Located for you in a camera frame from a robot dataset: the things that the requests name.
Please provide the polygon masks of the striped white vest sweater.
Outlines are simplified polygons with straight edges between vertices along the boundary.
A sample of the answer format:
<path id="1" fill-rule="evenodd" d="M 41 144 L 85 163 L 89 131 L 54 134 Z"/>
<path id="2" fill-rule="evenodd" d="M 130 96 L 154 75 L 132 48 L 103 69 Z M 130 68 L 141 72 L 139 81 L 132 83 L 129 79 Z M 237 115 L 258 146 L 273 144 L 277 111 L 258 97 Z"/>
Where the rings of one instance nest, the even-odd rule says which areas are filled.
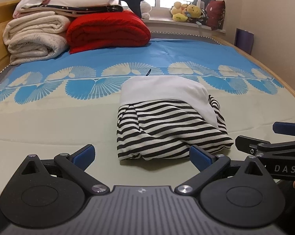
<path id="1" fill-rule="evenodd" d="M 121 85 L 117 153 L 130 159 L 183 159 L 192 145 L 230 149 L 219 102 L 199 82 L 175 75 L 134 76 Z"/>

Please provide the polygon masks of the yellow plush toys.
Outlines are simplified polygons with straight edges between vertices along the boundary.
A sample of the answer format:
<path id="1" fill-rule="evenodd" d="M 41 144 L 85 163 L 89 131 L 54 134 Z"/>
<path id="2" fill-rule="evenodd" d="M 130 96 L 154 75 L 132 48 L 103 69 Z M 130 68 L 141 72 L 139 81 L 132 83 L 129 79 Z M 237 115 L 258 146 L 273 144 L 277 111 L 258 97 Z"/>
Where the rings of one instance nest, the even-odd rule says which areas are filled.
<path id="1" fill-rule="evenodd" d="M 197 25 L 206 25 L 207 14 L 205 10 L 193 4 L 182 4 L 175 2 L 170 13 L 174 22 L 195 23 Z"/>

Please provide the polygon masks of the white folded bedding stack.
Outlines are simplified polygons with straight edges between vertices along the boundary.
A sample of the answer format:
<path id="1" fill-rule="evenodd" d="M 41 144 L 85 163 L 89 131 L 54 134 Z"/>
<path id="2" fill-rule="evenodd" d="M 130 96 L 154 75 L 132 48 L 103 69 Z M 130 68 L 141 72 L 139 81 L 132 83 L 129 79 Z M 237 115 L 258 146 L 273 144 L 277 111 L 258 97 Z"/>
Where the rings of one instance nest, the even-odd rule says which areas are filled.
<path id="1" fill-rule="evenodd" d="M 55 6 L 61 9 L 78 8 L 90 9 L 107 7 L 112 11 L 123 12 L 123 7 L 118 5 L 116 0 L 21 0 L 15 7 L 13 18 L 19 18 L 23 10 L 36 6 Z"/>

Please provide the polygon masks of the white plush toy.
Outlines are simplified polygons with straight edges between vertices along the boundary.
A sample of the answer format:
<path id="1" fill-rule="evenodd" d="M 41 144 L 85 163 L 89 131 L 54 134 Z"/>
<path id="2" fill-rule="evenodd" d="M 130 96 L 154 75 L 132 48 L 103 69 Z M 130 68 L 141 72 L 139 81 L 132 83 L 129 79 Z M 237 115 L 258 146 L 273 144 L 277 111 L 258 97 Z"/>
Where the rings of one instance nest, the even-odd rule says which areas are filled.
<path id="1" fill-rule="evenodd" d="M 149 20 L 150 12 L 152 10 L 151 5 L 145 1 L 141 1 L 140 8 L 141 8 L 141 18 L 145 20 Z"/>

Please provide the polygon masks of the cream folded blanket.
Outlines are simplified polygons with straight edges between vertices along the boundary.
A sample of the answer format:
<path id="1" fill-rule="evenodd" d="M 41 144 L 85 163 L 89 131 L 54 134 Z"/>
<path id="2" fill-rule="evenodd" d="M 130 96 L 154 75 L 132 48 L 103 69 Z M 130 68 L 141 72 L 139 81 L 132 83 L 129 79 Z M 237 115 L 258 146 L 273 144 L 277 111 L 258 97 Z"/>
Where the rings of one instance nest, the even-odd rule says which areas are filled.
<path id="1" fill-rule="evenodd" d="M 66 31 L 70 20 L 52 11 L 38 12 L 11 20 L 3 31 L 10 64 L 44 61 L 68 49 Z"/>

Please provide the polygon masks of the blue patterned bed sheet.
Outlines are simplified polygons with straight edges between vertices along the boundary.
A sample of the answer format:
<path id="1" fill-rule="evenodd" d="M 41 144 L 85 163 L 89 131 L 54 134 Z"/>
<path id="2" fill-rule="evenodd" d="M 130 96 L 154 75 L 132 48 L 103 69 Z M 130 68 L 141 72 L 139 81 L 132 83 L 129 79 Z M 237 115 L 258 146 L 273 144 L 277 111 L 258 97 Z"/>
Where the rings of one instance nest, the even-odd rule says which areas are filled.
<path id="1" fill-rule="evenodd" d="M 231 138 L 271 142 L 289 136 L 276 121 L 295 122 L 291 91 L 237 50 L 210 38 L 152 39 L 144 47 L 106 48 L 48 61 L 9 65 L 0 73 L 0 194 L 29 154 L 41 159 L 95 147 L 87 172 L 108 186 L 176 186 L 196 174 L 186 159 L 119 160 L 117 112 L 121 86 L 142 97 L 183 90 L 194 81 L 217 99 Z"/>

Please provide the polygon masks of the red folded blanket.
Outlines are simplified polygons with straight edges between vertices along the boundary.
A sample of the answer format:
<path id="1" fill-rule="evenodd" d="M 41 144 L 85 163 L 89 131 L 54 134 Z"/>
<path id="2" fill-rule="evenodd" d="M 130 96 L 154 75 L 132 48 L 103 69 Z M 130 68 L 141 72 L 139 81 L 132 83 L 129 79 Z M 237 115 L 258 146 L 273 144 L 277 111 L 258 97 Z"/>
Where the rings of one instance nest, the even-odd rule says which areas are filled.
<path id="1" fill-rule="evenodd" d="M 71 54 L 100 48 L 143 47 L 150 39 L 148 27 L 130 11 L 80 16 L 66 33 Z"/>

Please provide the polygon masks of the dark red cushion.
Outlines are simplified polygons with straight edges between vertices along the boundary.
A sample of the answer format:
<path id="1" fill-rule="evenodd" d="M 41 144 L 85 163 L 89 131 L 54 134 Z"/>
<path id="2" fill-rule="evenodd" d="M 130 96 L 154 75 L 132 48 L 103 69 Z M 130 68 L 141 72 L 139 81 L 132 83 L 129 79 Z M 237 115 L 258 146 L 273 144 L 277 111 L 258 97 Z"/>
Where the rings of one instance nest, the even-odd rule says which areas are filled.
<path id="1" fill-rule="evenodd" d="M 206 26 L 211 30 L 222 29 L 225 18 L 226 3 L 225 1 L 211 0 L 206 7 L 207 22 Z"/>

